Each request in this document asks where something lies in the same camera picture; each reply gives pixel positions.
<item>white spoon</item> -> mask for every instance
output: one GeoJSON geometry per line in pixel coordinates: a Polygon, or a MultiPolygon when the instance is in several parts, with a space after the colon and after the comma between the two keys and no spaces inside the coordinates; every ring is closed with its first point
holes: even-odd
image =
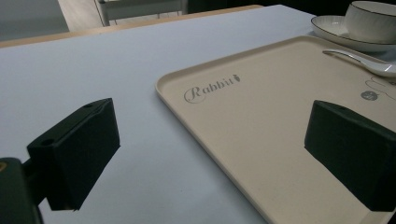
{"type": "Polygon", "coordinates": [[[390,63],[376,63],[364,59],[356,54],[349,53],[340,49],[325,49],[323,53],[339,53],[360,62],[367,70],[381,77],[396,77],[396,65],[390,63]]]}

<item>saucer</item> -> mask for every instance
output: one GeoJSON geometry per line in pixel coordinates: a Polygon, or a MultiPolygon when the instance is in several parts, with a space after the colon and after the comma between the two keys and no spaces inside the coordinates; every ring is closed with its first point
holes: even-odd
{"type": "Polygon", "coordinates": [[[369,43],[350,38],[343,16],[317,16],[311,22],[316,35],[354,50],[379,52],[396,48],[396,43],[369,43]]]}

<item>beige tray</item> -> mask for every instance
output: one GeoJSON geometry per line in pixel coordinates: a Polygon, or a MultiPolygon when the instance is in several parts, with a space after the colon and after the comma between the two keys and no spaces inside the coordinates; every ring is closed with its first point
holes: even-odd
{"type": "Polygon", "coordinates": [[[371,212],[304,148],[314,100],[396,131],[396,86],[321,52],[330,48],[344,49],[300,36],[157,82],[169,108],[270,223],[387,223],[394,213],[371,212]]]}

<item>table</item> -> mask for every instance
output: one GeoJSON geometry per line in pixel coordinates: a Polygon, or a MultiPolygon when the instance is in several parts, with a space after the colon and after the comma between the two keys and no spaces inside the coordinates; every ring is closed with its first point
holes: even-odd
{"type": "MultiPolygon", "coordinates": [[[[0,49],[0,154],[27,160],[25,147],[37,136],[80,106],[112,97],[121,148],[80,211],[51,212],[40,204],[45,223],[266,223],[154,85],[172,71],[312,35],[312,17],[257,7],[29,45],[8,42],[0,49]]],[[[394,52],[378,56],[395,60],[394,52]]]]}

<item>white cup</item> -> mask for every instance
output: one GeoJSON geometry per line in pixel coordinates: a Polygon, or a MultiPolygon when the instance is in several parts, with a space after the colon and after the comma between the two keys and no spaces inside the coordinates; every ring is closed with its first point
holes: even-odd
{"type": "Polygon", "coordinates": [[[396,44],[396,6],[386,3],[355,1],[345,16],[352,39],[370,43],[396,44]]]}

